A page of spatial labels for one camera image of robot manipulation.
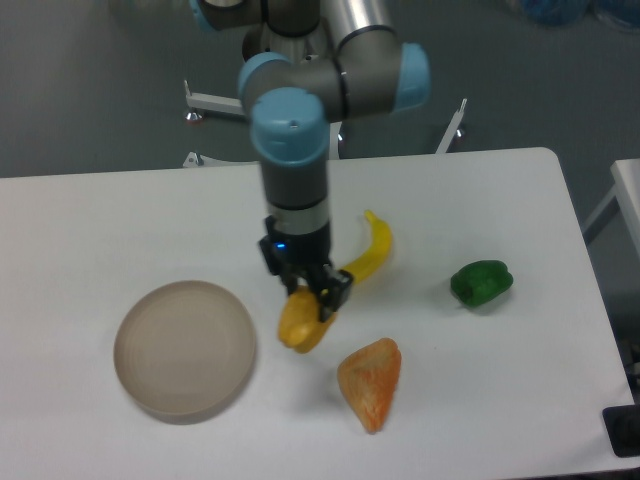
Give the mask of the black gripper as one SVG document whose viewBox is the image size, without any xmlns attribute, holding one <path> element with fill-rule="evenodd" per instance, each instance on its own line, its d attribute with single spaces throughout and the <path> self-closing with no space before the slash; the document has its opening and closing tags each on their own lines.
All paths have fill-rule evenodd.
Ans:
<svg viewBox="0 0 640 480">
<path fill-rule="evenodd" d="M 310 280 L 310 290 L 318 307 L 318 320 L 327 322 L 349 299 L 354 276 L 344 269 L 336 270 L 329 259 L 330 223 L 306 234 L 284 233 L 276 227 L 276 219 L 265 219 L 266 235 L 258 245 L 268 270 L 279 275 L 288 296 L 300 282 Z"/>
</svg>

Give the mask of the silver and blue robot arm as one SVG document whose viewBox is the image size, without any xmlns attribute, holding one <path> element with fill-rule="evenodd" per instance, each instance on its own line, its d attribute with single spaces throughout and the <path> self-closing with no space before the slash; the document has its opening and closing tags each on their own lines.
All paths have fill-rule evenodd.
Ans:
<svg viewBox="0 0 640 480">
<path fill-rule="evenodd" d="M 257 33 L 243 46 L 241 110 L 259 156 L 268 214 L 259 246 L 288 292 L 305 284 L 327 321 L 355 278 L 330 259 L 328 190 L 333 123 L 424 104 L 424 49 L 400 41 L 383 1 L 194 1 L 214 30 Z"/>
</svg>

